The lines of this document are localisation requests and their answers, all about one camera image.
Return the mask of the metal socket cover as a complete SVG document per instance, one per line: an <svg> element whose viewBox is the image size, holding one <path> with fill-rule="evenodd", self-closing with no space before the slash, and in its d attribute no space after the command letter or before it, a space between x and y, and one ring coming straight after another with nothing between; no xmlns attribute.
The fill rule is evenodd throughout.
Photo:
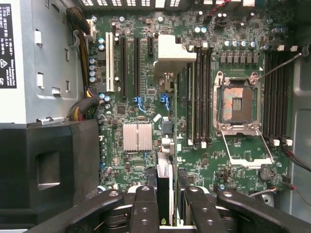
<svg viewBox="0 0 311 233"><path fill-rule="evenodd" d="M260 138L261 138L261 140L263 142L263 145L265 146L265 149L266 149L266 151L268 153L268 157L265 158L265 159L255 159L254 161L249 162L246 159L234 159L231 156L229 148L228 148L228 144L227 144L227 141L226 141L226 138L225 138L225 133L223 131L221 131L221 135L222 135L223 141L225 143L225 148L226 148L227 155L229 157L229 161L230 161L230 163L233 166L240 165L240 166L243 166L243 167L246 167L246 168L249 168L249 169L259 169L259 168L261 168L262 165L272 165L274 163L273 156L272 156L272 154L270 152L270 149L267 146L267 144L266 144L266 142L265 142L265 140L263 138L262 133L259 130L257 130L256 133L257 133L257 135L260 136Z"/></svg>

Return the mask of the grey power supply unit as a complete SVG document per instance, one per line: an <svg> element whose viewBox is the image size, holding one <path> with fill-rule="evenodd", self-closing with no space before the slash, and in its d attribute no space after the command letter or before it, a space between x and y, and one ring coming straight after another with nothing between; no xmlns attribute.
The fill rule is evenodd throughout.
<svg viewBox="0 0 311 233"><path fill-rule="evenodd" d="M75 0L0 0L0 124L63 122L83 95Z"/></svg>

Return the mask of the white expansion slot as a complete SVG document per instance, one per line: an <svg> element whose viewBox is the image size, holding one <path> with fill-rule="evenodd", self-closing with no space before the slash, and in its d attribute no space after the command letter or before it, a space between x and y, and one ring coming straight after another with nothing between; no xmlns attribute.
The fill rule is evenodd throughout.
<svg viewBox="0 0 311 233"><path fill-rule="evenodd" d="M115 92L114 90L114 36L112 32L105 33L106 38L106 91Z"/></svg>

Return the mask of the black RAM slot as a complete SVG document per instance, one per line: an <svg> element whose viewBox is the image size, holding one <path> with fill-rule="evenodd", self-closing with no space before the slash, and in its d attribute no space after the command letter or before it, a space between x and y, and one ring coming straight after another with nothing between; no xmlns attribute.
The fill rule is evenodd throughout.
<svg viewBox="0 0 311 233"><path fill-rule="evenodd" d="M200 49L196 48L196 73L195 73L195 88L196 88L196 124L195 124L195 143L200 142Z"/></svg>
<svg viewBox="0 0 311 233"><path fill-rule="evenodd" d="M210 100L210 74L211 74L211 53L212 50L209 49L207 51L207 110L208 110L208 118L207 118L207 143L210 145L212 143L211 139L211 100Z"/></svg>
<svg viewBox="0 0 311 233"><path fill-rule="evenodd" d="M265 78L264 78L264 113L263 113L263 136L266 141L269 141L269 104L270 104L270 75L271 70L271 53L265 55Z"/></svg>
<svg viewBox="0 0 311 233"><path fill-rule="evenodd" d="M275 146L277 143L275 143L275 120L276 120L276 88L277 88L277 70L275 70L272 73L271 76L272 81L272 102L271 102L271 138L272 138L272 145Z"/></svg>
<svg viewBox="0 0 311 233"><path fill-rule="evenodd" d="M278 106L279 106L279 116L278 116L278 138L282 137L282 120L283 120L283 86L284 86L284 67L279 69L279 97L278 97Z"/></svg>
<svg viewBox="0 0 311 233"><path fill-rule="evenodd" d="M194 136L195 136L195 63L190 63L188 68L188 131L189 131L189 138L188 138L188 145L194 146Z"/></svg>
<svg viewBox="0 0 311 233"><path fill-rule="evenodd" d="M285 120L284 120L284 143L286 145L291 145L293 142L291 141L290 138L290 133L291 133L291 113L290 113L290 109L291 109L291 87L292 87L292 65L291 63L288 63L286 65L286 92L285 92L285 112L284 112L284 116L285 116Z"/></svg>
<svg viewBox="0 0 311 233"><path fill-rule="evenodd" d="M203 149L205 149L207 147L207 143L206 143L206 97L205 97L205 68L204 68L204 64L205 64L205 53L203 50L201 50L202 52L202 70L201 70L201 74L202 74L202 139L201 139L201 146Z"/></svg>

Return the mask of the open PC case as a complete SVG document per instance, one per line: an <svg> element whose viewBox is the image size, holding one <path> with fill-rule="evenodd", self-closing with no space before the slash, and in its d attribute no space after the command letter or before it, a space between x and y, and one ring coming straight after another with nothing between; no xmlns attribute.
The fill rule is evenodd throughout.
<svg viewBox="0 0 311 233"><path fill-rule="evenodd" d="M98 107L99 100L97 97L88 97L86 95L86 89L90 86L89 44L95 41L95 37L97 34L97 32L92 30L91 27L90 23L91 15L94 14L95 12L103 13L107 11L110 12L113 10L116 11L138 10L138 7L142 4L143 1L145 0L75 0L76 6L70 7L66 10L69 25L71 26L73 31L77 33L77 37L79 39L78 52L82 71L83 95L80 100L75 102L70 107L66 119L63 122L59 123L64 123L68 121L80 122L92 119L97 121L96 118L88 115L88 111L93 107ZM145 7L145 10L164 11L166 8L168 8L170 0L148 0L148 1L150 3L150 6ZM219 1L224 0L180 0L180 1L182 9L189 9L193 6L199 8L202 5L206 5L206 7L210 9L212 5L216 4ZM311 224L311 0L240 0L240 1L242 2L243 6L261 6L262 4L266 3L269 10L274 10L276 8L284 8L286 10L290 10L293 15L290 22L292 30L290 38L293 42L293 45L297 47L297 53L295 55L301 52L302 56L291 62L292 87L291 87L291 109L290 109L291 113L290 138L293 144L288 150L288 153L290 154L288 177L290 178L291 183L285 186L284 189L276 193L268 192L267 190L262 190L258 192L246 192L238 190L233 191L252 197L260 202L263 202L264 204L267 204L275 209L278 209L282 212L285 212L289 215L292 215L298 219L301 219ZM94 197L97 194L102 193L103 191L107 191L110 189L119 190L122 193L127 194L129 192L135 191L135 189L138 186L145 184L146 183L134 185L131 186L127 191L121 191L115 188L105 188L103 185L100 184L99 181L99 184L96 187L96 189L91 191L86 196L86 199L84 201ZM202 188L206 194L211 194L214 197L216 197L218 192L220 192L220 191L218 192L209 191L203 186L197 187ZM158 233L197 233L195 226L187 225L181 219L178 204L177 210L178 210L177 213L178 219L176 226L173 227L162 226L160 224L160 220L158 217ZM27 230L37 225L33 225L27 228L25 227L3 228L0 229L0 233L25 233Z"/></svg>

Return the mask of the silver chipset heatsink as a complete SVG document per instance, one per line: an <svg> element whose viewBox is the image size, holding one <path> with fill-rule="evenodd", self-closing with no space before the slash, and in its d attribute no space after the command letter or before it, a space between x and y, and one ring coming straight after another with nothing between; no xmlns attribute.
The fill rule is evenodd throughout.
<svg viewBox="0 0 311 233"><path fill-rule="evenodd" d="M124 151L151 151L152 124L123 124Z"/></svg>

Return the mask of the green motherboard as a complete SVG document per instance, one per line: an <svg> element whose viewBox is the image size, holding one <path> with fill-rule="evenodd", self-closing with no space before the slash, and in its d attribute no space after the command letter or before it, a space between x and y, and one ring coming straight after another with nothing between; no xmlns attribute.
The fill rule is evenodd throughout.
<svg viewBox="0 0 311 233"><path fill-rule="evenodd" d="M232 189L246 192L267 190L276 193L291 183L288 177L291 145L284 143L284 112L286 92L286 66L284 66L282 137L278 138L279 116L279 69L277 70L275 143L271 138L272 81L270 74L269 141L267 146L273 156L270 168L275 177L264 182L259 179L259 169L233 166L226 152L222 136L217 137L213 126L213 84L217 71L229 77L247 77L256 71L259 77L265 74L265 55L271 53L271 70L293 58L297 47L291 40L290 10L276 8L269 10L266 3L261 6L243 6L240 0L224 0L199 8L182 9L180 0L170 0L164 11L145 10L148 0L138 10L95 12L91 15L91 27L96 31L95 41L89 44L88 97L97 97L98 107L88 111L99 124L100 165L99 181L105 188L127 191L131 186L147 182L146 169L157 166L157 153L162 138L161 119L168 116L168 108L161 97L159 84L154 80L154 63L158 54L160 35L174 35L177 43L187 51L200 49L200 142L188 145L188 68L182 69L181 94L178 96L178 170L187 172L190 185L203 186L218 192ZM105 33L114 36L114 90L106 91L106 38ZM127 45L127 98L121 97L120 38L126 38ZM134 38L140 38L140 96L134 88ZM154 56L147 54L147 37L154 38ZM207 51L211 49L210 100L211 139L207 143ZM205 97L206 97L206 143L202 139L202 52L205 53ZM261 127L263 135L264 78L261 82ZM124 151L123 124L152 124L151 151ZM265 159L268 153L260 136L242 134L225 136L231 156L234 159Z"/></svg>

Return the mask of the CPU socket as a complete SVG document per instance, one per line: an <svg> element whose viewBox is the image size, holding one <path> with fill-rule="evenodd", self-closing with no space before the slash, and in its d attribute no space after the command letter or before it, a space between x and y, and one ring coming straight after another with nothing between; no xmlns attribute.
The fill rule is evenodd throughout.
<svg viewBox="0 0 311 233"><path fill-rule="evenodd" d="M229 77L217 71L212 97L217 137L260 135L261 82L256 71L247 77Z"/></svg>

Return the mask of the thin locking lever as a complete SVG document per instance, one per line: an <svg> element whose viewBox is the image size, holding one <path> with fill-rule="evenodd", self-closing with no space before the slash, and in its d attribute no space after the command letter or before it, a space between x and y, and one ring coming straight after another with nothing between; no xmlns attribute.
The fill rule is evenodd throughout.
<svg viewBox="0 0 311 233"><path fill-rule="evenodd" d="M260 76L259 79L262 79L266 76L268 76L269 74L273 73L274 71L278 70L279 68L283 67L283 66L286 66L287 64L293 62L294 60L296 60L297 58L301 57L302 56L302 53L298 53L297 55L295 55L293 58L289 59L288 61L276 66L275 68L273 68L272 70L266 72L264 75Z"/></svg>

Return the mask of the black plastic shroud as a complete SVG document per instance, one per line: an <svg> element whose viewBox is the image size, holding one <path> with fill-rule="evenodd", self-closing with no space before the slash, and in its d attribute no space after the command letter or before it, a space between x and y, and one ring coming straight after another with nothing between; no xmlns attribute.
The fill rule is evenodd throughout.
<svg viewBox="0 0 311 233"><path fill-rule="evenodd" d="M96 120L0 126L0 229L30 227L99 184Z"/></svg>

